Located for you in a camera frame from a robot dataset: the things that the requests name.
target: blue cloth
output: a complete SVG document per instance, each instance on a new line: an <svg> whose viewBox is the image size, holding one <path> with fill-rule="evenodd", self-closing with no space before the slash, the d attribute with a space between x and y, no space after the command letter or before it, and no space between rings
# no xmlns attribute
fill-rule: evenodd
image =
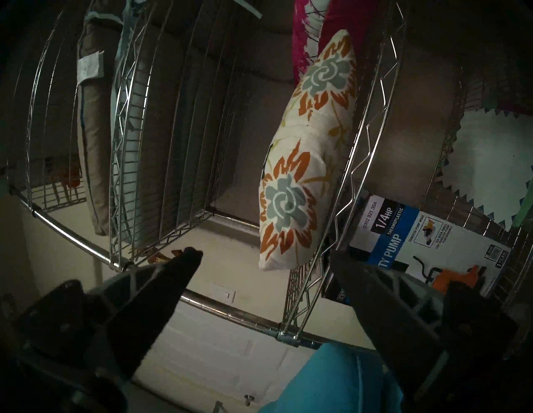
<svg viewBox="0 0 533 413"><path fill-rule="evenodd" d="M401 392L398 399L399 388L392 377L383 373L379 356L326 343L292 379L279 399L264 406L259 413L379 413L384 380L393 394L386 411L398 413Z"/></svg>

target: box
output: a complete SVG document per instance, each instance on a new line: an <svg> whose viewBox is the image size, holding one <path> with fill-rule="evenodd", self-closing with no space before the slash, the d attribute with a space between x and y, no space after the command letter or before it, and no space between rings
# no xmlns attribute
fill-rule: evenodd
<svg viewBox="0 0 533 413"><path fill-rule="evenodd" d="M405 272L428 285L443 269L466 274L475 265L485 267L477 285L482 296L490 291L510 251L461 226L375 195L362 210L348 247L359 261ZM324 297L350 304L335 277Z"/></svg>

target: paper tag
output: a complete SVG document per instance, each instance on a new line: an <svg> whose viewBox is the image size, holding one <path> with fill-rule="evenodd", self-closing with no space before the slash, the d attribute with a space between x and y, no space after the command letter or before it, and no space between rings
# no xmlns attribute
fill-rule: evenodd
<svg viewBox="0 0 533 413"><path fill-rule="evenodd" d="M78 84L86 79L103 77L103 52L96 52L78 60Z"/></svg>

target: white floral pillow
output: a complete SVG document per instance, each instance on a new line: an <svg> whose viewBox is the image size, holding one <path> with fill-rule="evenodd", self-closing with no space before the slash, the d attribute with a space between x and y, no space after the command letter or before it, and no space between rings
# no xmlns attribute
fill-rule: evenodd
<svg viewBox="0 0 533 413"><path fill-rule="evenodd" d="M349 150L355 97L356 57L340 30L300 80L266 156L262 270L292 269L312 258Z"/></svg>

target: gray flower pattern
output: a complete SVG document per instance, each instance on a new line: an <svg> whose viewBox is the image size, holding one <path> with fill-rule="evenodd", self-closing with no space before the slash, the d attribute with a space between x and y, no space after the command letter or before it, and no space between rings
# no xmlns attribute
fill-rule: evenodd
<svg viewBox="0 0 533 413"><path fill-rule="evenodd" d="M342 60L336 53L323 62L315 62L305 74L306 79L302 84L302 90L308 91L310 96L326 90L328 83L338 90L346 85L346 79L350 73L350 63Z"/></svg>
<svg viewBox="0 0 533 413"><path fill-rule="evenodd" d="M305 205L305 194L298 187L291 187L293 177L278 179L278 187L265 188L265 198L271 201L266 209L266 216L273 220L277 217L276 231L290 228L291 218L303 228L307 224L307 215L300 209Z"/></svg>

